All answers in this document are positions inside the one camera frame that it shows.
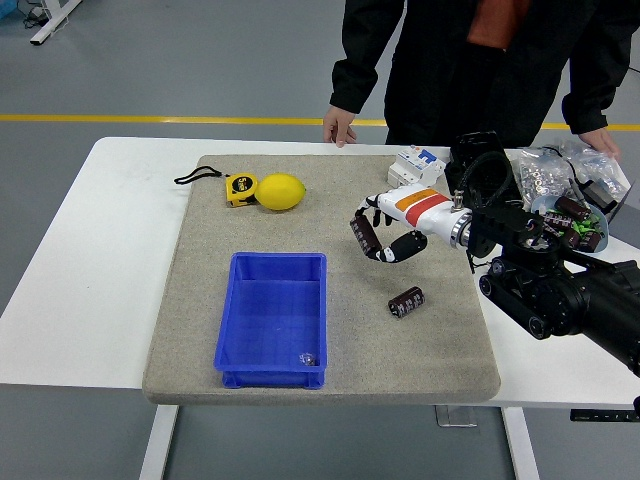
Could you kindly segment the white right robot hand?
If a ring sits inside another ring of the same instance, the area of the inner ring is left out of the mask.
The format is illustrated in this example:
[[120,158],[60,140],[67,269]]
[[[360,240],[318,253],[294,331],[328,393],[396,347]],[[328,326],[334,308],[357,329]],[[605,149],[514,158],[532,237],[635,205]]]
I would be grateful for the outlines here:
[[[443,194],[414,183],[366,197],[350,221],[350,227],[366,257],[399,263],[423,251],[430,235],[440,237],[454,248],[460,246],[470,218],[469,209],[456,208]],[[374,231],[381,220],[386,225],[397,221],[407,227],[408,232],[384,247]]]

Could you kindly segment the person's left hand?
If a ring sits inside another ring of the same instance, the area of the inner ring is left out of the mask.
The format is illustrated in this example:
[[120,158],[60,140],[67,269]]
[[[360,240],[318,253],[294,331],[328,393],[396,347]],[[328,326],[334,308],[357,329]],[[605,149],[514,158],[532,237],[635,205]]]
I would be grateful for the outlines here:
[[592,149],[605,154],[607,157],[616,161],[620,160],[620,147],[614,141],[606,127],[579,134],[578,138]]

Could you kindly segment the person's right hand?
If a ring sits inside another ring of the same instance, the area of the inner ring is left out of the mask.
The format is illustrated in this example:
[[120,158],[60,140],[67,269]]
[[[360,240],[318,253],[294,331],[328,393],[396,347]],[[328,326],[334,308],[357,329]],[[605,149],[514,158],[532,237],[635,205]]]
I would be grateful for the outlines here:
[[357,135],[352,128],[355,114],[344,109],[330,106],[322,122],[323,141],[333,143],[338,148],[355,144]]

